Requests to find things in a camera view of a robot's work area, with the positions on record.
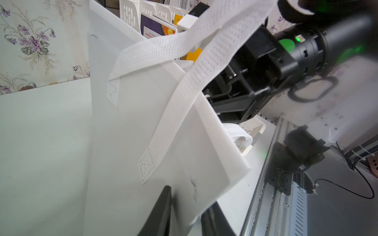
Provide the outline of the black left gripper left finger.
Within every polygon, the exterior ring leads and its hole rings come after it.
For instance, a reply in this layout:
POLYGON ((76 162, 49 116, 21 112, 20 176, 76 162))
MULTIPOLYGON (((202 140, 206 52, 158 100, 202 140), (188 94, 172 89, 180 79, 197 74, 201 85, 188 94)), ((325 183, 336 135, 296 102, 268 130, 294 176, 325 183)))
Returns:
POLYGON ((166 185, 138 236, 169 236, 171 207, 171 187, 166 185))

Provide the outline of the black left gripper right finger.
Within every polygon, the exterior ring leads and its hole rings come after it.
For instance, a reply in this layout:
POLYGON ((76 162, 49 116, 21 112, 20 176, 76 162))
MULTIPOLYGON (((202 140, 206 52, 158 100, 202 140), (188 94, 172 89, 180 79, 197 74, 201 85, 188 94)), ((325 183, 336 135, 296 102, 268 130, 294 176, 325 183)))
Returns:
POLYGON ((201 227, 203 236, 236 236, 217 202, 202 214, 201 227))

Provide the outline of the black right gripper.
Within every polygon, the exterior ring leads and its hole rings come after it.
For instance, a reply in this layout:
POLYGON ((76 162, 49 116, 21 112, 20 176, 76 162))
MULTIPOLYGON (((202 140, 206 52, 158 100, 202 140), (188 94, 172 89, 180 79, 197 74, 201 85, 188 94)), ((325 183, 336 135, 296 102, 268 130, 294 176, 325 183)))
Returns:
POLYGON ((203 90, 223 123, 253 118, 277 94, 314 77, 325 64, 324 34, 307 26, 273 35, 258 30, 203 90))

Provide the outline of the white insulated delivery bag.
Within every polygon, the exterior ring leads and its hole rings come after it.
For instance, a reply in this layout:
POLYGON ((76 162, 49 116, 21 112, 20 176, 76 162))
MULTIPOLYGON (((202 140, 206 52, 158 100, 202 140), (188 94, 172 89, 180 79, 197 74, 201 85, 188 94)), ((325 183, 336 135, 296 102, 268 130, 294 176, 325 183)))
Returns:
POLYGON ((83 235, 138 235, 166 185, 172 236, 199 236, 216 201, 240 234, 263 156, 241 155, 201 91, 276 4, 216 1, 193 30, 146 39, 90 1, 94 137, 83 235), (195 62, 181 60, 194 48, 195 62))

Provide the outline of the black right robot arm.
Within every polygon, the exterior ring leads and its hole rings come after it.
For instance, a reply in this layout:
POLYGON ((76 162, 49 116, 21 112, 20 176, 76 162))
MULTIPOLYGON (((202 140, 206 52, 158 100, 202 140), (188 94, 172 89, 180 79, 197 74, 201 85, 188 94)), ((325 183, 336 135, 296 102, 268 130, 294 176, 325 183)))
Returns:
POLYGON ((284 20, 292 23, 272 34, 260 26, 236 52, 227 67, 203 90, 223 123, 240 124, 253 118, 284 91, 298 103, 312 99, 296 92, 316 81, 338 84, 331 69, 377 45, 378 26, 363 1, 299 1, 310 12, 278 1, 284 20))

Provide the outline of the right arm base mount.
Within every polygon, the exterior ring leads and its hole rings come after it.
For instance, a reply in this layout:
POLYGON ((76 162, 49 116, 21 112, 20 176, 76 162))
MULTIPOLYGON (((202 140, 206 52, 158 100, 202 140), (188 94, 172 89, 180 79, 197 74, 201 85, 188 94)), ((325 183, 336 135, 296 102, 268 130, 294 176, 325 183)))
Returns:
POLYGON ((283 143, 273 145, 266 182, 286 196, 291 195, 292 183, 313 165, 325 159, 330 147, 309 133, 306 125, 291 131, 283 143))

